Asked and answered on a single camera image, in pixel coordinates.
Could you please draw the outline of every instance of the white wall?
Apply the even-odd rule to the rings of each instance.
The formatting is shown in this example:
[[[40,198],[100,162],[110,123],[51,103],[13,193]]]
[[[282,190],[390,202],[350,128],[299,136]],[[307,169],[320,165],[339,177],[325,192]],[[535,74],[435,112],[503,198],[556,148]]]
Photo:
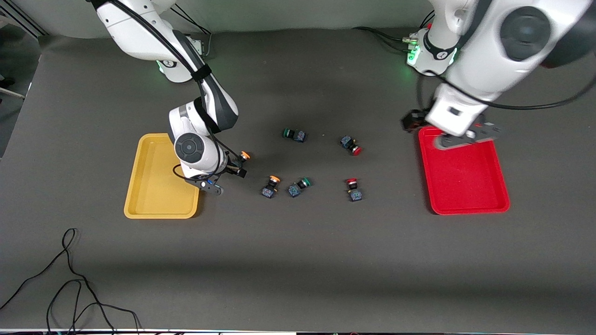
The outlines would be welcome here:
[[[13,0],[53,35],[109,37],[85,0]],[[212,32],[355,26],[418,26],[432,10],[426,0],[178,0],[200,25]],[[171,11],[162,17],[175,29],[197,31]]]

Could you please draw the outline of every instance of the yellow tray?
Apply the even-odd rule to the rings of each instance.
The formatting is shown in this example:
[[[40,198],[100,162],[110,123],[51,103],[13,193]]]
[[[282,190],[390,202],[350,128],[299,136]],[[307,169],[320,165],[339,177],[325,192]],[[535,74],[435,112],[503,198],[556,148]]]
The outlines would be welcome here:
[[[172,173],[177,164],[167,134],[141,137],[124,205],[127,218],[188,219],[197,212],[198,188]]]

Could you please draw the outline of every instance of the table surface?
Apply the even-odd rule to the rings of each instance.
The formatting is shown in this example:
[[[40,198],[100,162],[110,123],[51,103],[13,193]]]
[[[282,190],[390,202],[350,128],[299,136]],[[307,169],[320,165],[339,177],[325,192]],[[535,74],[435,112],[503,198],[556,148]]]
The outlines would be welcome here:
[[[226,33],[208,62],[240,109],[219,136],[252,153],[246,179],[221,179],[185,221],[123,214],[138,140],[166,132],[170,109],[196,98],[155,62],[111,40],[50,38],[0,163],[0,300],[81,237],[74,267],[100,299],[145,328],[360,332],[596,332],[596,91],[545,111],[489,110],[511,198],[499,215],[429,211],[404,56],[356,30]],[[593,57],[539,69],[499,99],[546,103],[594,75]],[[425,84],[430,95],[435,80]],[[303,129],[304,144],[281,138]],[[352,157],[337,141],[362,144]],[[301,176],[298,198],[259,195],[268,176]],[[344,180],[365,200],[351,203]],[[72,278],[60,260],[0,312],[0,328],[43,328]],[[67,326],[75,288],[55,306]],[[110,312],[119,328],[129,315]],[[86,327],[105,328],[98,311]]]

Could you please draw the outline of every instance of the plastic tray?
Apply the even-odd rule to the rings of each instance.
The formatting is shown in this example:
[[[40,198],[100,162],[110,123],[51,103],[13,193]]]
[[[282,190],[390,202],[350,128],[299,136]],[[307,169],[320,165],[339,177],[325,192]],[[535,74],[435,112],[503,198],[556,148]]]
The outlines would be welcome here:
[[[442,131],[418,133],[430,205],[440,215],[502,213],[510,202],[493,141],[449,150],[434,146]]]
[[[124,205],[127,218],[188,219],[197,212],[198,188],[172,173],[177,164],[167,134],[141,137]]]

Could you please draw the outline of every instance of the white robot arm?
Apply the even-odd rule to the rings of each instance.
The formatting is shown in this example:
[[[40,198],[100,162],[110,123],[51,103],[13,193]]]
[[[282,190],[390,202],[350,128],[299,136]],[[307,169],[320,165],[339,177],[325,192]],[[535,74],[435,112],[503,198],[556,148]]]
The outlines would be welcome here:
[[[446,77],[451,85],[443,83],[437,88],[435,102],[426,115],[427,122],[448,134],[440,139],[439,147],[491,138],[491,134],[479,136],[479,129],[472,125],[488,105],[493,105],[492,101],[541,63],[548,67],[564,65],[596,46],[596,5],[592,0],[431,2],[436,21],[426,39],[442,36],[448,41],[442,45],[444,48],[461,48]],[[445,33],[433,35],[435,30]],[[456,34],[462,36],[454,44]],[[421,73],[439,75],[449,65],[426,57],[429,52],[425,45],[421,44],[420,49],[414,67]],[[480,126],[483,133],[494,128]]]
[[[168,79],[184,78],[199,84],[201,96],[169,113],[170,135],[184,178],[214,194],[222,189],[216,180],[224,172],[244,177],[243,154],[232,159],[213,134],[234,126],[238,108],[201,58],[193,40],[160,18],[175,0],[91,0],[100,20],[125,53],[142,60],[159,61]]]

